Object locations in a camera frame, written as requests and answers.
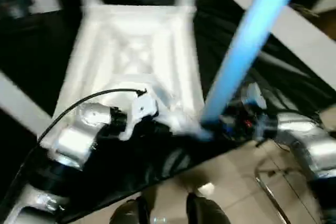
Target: metal rod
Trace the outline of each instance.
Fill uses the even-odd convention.
[[[269,198],[269,200],[272,202],[273,206],[275,207],[275,209],[277,211],[277,214],[278,214],[279,218],[281,219],[281,221],[284,224],[290,224],[291,223],[290,220],[288,219],[284,210],[280,207],[279,203],[275,199],[275,197],[273,195],[273,192],[271,191],[271,189],[269,189],[269,187],[261,179],[260,171],[259,171],[258,167],[255,169],[254,175],[255,175],[255,180],[257,181],[258,185],[265,192],[265,194],[267,195],[267,197]]]
[[[264,45],[281,8],[289,0],[254,0],[236,34],[206,99],[201,122],[218,121]]]

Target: black cable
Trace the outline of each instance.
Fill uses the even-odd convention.
[[[15,180],[18,178],[18,176],[20,175],[21,171],[23,170],[23,167],[26,165],[27,161],[29,160],[31,154],[34,152],[34,150],[39,146],[39,144],[41,143],[42,139],[50,132],[50,130],[66,115],[68,114],[71,110],[73,110],[74,108],[76,108],[77,106],[81,105],[82,103],[86,102],[87,100],[90,100],[94,97],[98,97],[100,95],[103,94],[108,94],[108,93],[114,93],[114,92],[135,92],[138,96],[141,96],[143,94],[145,94],[147,91],[144,90],[138,90],[138,89],[108,89],[108,90],[103,90],[103,91],[99,91],[96,93],[93,93],[91,95],[88,95],[87,97],[84,97],[80,100],[78,100],[77,102],[75,102],[73,105],[71,105],[70,107],[68,107],[67,109],[65,109],[62,113],[60,113],[60,115],[58,117],[56,117],[56,119],[43,131],[43,133],[40,135],[40,137],[38,137],[37,139],[37,143],[35,145],[35,147],[33,149],[30,150],[30,152],[27,154],[25,160],[22,162],[19,171],[16,173],[10,188],[12,187],[12,185],[15,183]]]
[[[138,96],[141,96],[145,94],[147,91],[142,91],[139,89],[108,89],[108,90],[103,90],[99,91],[97,93],[93,93],[91,95],[88,95],[87,97],[84,97],[77,102],[75,102],[73,105],[68,107],[66,110],[64,110],[56,119],[49,125],[49,127],[46,128],[46,130],[40,135],[40,137],[37,139],[37,144],[39,144],[42,139],[50,132],[50,130],[66,115],[68,114],[71,110],[76,108],[77,106],[81,105],[82,103],[86,102],[87,100],[90,100],[94,97],[98,97],[103,94],[108,94],[108,93],[114,93],[114,92],[135,92]]]

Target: light blue rod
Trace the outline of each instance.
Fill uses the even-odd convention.
[[[253,1],[237,28],[207,96],[201,116],[202,123],[218,120],[266,42],[281,8],[288,2],[289,0]]]

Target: white plastic structure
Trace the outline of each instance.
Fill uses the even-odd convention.
[[[197,122],[204,101],[192,32],[194,0],[176,0],[176,6],[82,1],[84,16],[54,116],[94,92],[137,88],[154,96],[160,112],[182,112]],[[116,93],[94,102],[127,111],[133,99]],[[63,126],[45,138],[44,147]]]

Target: tiled floor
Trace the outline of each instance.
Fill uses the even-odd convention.
[[[254,145],[254,142],[250,142],[159,186],[149,188],[144,192],[145,196],[156,195],[152,219],[165,218],[165,223],[187,224],[185,205],[188,192],[211,182],[215,189],[208,198],[221,206],[232,224],[281,223],[271,202],[256,184],[253,178],[254,169],[261,162],[261,168],[265,169],[295,167],[295,160],[290,153],[279,149],[271,141],[260,148],[255,148]],[[263,180],[274,192],[275,198],[292,224],[319,223],[317,205],[300,174],[291,173],[286,177],[277,174],[271,178],[265,175]],[[108,224],[114,210],[123,202],[125,200],[86,216],[76,223]]]

